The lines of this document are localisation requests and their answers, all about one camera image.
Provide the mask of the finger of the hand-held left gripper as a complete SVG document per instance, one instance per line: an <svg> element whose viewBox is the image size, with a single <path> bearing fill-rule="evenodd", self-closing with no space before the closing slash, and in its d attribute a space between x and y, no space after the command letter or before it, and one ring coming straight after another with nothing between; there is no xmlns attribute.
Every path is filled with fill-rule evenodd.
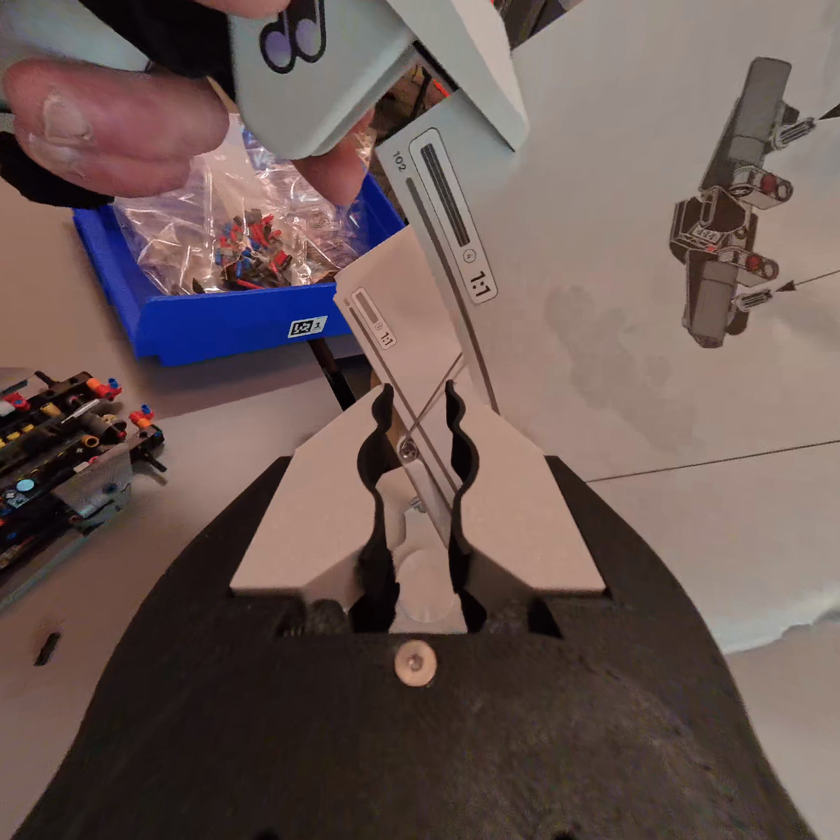
<svg viewBox="0 0 840 840"><path fill-rule="evenodd" d="M490 1L389 1L432 63L456 84L507 145L518 150L530 122L507 30Z"/></svg>

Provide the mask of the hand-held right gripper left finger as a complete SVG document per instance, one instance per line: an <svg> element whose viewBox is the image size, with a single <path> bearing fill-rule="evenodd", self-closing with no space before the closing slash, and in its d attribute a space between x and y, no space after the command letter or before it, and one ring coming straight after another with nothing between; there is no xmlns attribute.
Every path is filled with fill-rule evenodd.
<svg viewBox="0 0 840 840"><path fill-rule="evenodd" d="M377 484L394 455L394 390L379 385L290 458L230 588L338 603L357 632L387 632L400 586Z"/></svg>

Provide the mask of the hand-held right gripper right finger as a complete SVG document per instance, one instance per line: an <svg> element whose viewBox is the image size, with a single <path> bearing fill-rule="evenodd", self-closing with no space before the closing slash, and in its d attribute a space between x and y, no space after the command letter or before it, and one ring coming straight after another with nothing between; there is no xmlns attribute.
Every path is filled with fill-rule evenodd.
<svg viewBox="0 0 840 840"><path fill-rule="evenodd" d="M468 385L445 385L450 465L450 580L466 630L501 613L524 623L546 599L600 599L607 584L572 516L550 459Z"/></svg>

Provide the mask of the lego instruction booklet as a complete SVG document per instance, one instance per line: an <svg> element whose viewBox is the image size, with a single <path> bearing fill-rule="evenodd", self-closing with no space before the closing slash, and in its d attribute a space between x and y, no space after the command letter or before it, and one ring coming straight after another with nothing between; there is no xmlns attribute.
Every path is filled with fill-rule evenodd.
<svg viewBox="0 0 840 840"><path fill-rule="evenodd" d="M335 300L446 456L446 377L557 455L726 653L838 623L838 2L578 2L377 151L408 227Z"/></svg>

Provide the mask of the clear bag of lego pieces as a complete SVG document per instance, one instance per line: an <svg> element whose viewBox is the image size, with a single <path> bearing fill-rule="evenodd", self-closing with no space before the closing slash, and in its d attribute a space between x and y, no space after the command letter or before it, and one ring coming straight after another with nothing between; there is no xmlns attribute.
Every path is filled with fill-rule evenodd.
<svg viewBox="0 0 840 840"><path fill-rule="evenodd" d="M317 284L373 244L361 194L351 205L331 204L236 113L183 187L117 198L113 209L138 266L171 297Z"/></svg>

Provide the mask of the lego car model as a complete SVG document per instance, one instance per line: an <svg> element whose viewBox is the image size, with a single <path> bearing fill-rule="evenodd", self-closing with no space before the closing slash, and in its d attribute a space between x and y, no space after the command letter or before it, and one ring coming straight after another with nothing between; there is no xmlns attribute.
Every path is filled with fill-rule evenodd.
<svg viewBox="0 0 840 840"><path fill-rule="evenodd" d="M123 414L122 392L87 371L2 368L3 612L130 504L137 475L166 472L154 411Z"/></svg>

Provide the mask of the person's left hand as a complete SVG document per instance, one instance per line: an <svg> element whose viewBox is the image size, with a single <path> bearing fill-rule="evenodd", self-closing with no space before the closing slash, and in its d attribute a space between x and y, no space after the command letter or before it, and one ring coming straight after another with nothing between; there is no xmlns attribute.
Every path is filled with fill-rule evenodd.
<svg viewBox="0 0 840 840"><path fill-rule="evenodd" d="M174 191L228 132L226 105L205 79L31 58L7 69L2 86L14 116L2 177L38 203Z"/></svg>

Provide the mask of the blue plastic bin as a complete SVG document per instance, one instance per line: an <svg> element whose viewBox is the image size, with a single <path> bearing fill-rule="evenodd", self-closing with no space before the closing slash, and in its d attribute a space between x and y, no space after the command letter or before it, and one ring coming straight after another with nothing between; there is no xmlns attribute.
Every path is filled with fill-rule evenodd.
<svg viewBox="0 0 840 840"><path fill-rule="evenodd" d="M351 333L334 282L274 290L164 295L141 269L113 205L75 208L72 220L136 358L184 366Z"/></svg>

